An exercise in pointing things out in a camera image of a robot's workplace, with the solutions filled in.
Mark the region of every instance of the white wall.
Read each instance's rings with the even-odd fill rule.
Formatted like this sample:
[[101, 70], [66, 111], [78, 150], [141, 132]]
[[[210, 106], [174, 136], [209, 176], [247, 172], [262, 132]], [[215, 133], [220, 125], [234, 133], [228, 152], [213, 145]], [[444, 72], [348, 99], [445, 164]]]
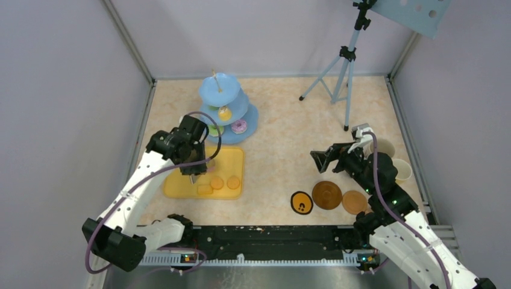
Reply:
[[[348, 46], [359, 12], [350, 0], [112, 2], [156, 78], [209, 76], [211, 68], [242, 76], [318, 73]], [[356, 73], [388, 73], [411, 30], [371, 11], [368, 17]]]
[[466, 265], [509, 287], [511, 2], [453, 1], [397, 89], [442, 223]]
[[0, 4], [0, 288], [82, 288], [148, 84], [100, 1]]

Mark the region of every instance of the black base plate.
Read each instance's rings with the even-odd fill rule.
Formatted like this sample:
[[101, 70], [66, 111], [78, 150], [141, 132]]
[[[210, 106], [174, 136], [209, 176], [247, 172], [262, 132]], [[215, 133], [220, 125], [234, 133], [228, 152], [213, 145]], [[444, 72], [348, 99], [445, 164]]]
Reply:
[[352, 226], [196, 226], [189, 234], [169, 246], [197, 246], [219, 260], [240, 253], [260, 261], [342, 259], [343, 249], [370, 249], [358, 244]]

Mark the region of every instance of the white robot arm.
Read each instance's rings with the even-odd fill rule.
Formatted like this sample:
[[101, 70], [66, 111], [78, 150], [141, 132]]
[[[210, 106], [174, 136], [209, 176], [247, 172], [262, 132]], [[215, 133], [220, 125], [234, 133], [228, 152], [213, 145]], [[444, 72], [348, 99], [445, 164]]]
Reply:
[[170, 215], [161, 222], [137, 226], [140, 216], [165, 178], [179, 167], [183, 175], [196, 176], [206, 172], [204, 139], [207, 125], [191, 116], [184, 116], [178, 128], [155, 133], [146, 147], [133, 176], [112, 204], [97, 220], [87, 219], [82, 231], [87, 240], [86, 268], [89, 255], [105, 259], [127, 272], [135, 269], [147, 252], [181, 240], [192, 223], [182, 216]]
[[131, 194], [128, 193], [128, 190], [133, 188], [143, 178], [151, 176], [154, 172], [172, 165], [174, 165], [172, 160], [164, 160], [162, 155], [158, 152], [145, 152], [140, 160], [138, 168], [117, 198], [101, 215], [99, 215], [100, 218], [104, 218], [117, 202], [125, 198], [122, 205], [115, 209], [114, 213], [106, 220], [104, 225], [111, 229], [120, 227], [122, 228], [121, 233], [127, 236], [137, 235], [145, 237], [146, 252], [156, 250], [169, 243], [178, 242], [183, 235], [184, 225], [178, 220], [171, 218], [164, 219], [153, 225], [137, 226], [142, 213], [156, 194], [156, 191], [174, 169], [147, 180]]
[[465, 268], [431, 230], [417, 204], [395, 183], [392, 159], [376, 148], [375, 154], [364, 156], [362, 146], [375, 138], [369, 125], [354, 127], [352, 136], [355, 142], [310, 154], [320, 173], [337, 160], [333, 172], [345, 170], [371, 195], [373, 213], [361, 212], [353, 224], [362, 246], [385, 254], [421, 289], [494, 289], [489, 279]]

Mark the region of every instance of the light blue tripod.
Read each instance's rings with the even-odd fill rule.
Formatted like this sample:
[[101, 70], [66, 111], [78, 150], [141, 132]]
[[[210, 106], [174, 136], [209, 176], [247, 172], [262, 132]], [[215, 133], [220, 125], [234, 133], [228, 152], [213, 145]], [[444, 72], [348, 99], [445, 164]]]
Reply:
[[[314, 80], [312, 85], [305, 91], [303, 95], [300, 96], [299, 100], [303, 101], [307, 94], [318, 84], [318, 82], [321, 82], [325, 89], [327, 90], [328, 94], [330, 95], [331, 101], [330, 103], [334, 104], [337, 101], [344, 101], [346, 100], [346, 115], [344, 120], [344, 130], [348, 131], [348, 126], [350, 122], [350, 104], [351, 104], [351, 87], [352, 87], [352, 81], [353, 81], [353, 70], [355, 65], [355, 44], [357, 43], [357, 39], [359, 38], [360, 30], [367, 29], [369, 24], [371, 23], [371, 20], [366, 18], [366, 13], [369, 9], [371, 9], [372, 5], [376, 2], [376, 0], [367, 0], [362, 1], [361, 3], [353, 3], [353, 6], [359, 8], [359, 16], [357, 18], [357, 22], [355, 23], [355, 31], [353, 31], [353, 35], [351, 36], [350, 45], [348, 47], [343, 46], [340, 48], [339, 56], [337, 56], [328, 66], [327, 68]], [[327, 84], [323, 80], [323, 77], [332, 69], [332, 67], [341, 59], [344, 58], [344, 62], [342, 63], [342, 67], [340, 68], [339, 78], [337, 79], [337, 84], [334, 89], [334, 93], [328, 89]], [[342, 92], [340, 87], [342, 84], [342, 80], [344, 79], [344, 76], [346, 75], [346, 69], [348, 68], [348, 65], [350, 65], [350, 70], [348, 71], [348, 82], [346, 85], [348, 86], [348, 95], [345, 98], [339, 98], [340, 93]]]

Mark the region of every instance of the beige table surface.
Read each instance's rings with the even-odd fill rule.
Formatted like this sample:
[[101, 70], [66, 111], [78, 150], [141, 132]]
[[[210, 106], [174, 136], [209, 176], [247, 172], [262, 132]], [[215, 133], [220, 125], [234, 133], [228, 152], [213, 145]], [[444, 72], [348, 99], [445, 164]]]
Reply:
[[[337, 78], [325, 82], [333, 90]], [[331, 170], [319, 174], [309, 152], [324, 151], [333, 143], [352, 141], [343, 130], [346, 102], [330, 104], [321, 84], [300, 102], [298, 97], [314, 78], [245, 78], [239, 80], [250, 101], [259, 109], [259, 127], [237, 144], [245, 151], [243, 193], [237, 200], [171, 199], [161, 187], [141, 218], [151, 223], [167, 215], [183, 214], [196, 225], [350, 225], [355, 216], [342, 205], [326, 211], [315, 206], [305, 216], [294, 213], [290, 196], [296, 191], [312, 193], [319, 181], [332, 181], [342, 192], [362, 189], [346, 173]], [[198, 110], [202, 80], [158, 81], [143, 147], [156, 131], [178, 126], [180, 116]], [[369, 123], [377, 137], [390, 140], [395, 158], [409, 162], [403, 137], [382, 76], [353, 79], [350, 125]], [[415, 178], [402, 185], [422, 207]]]

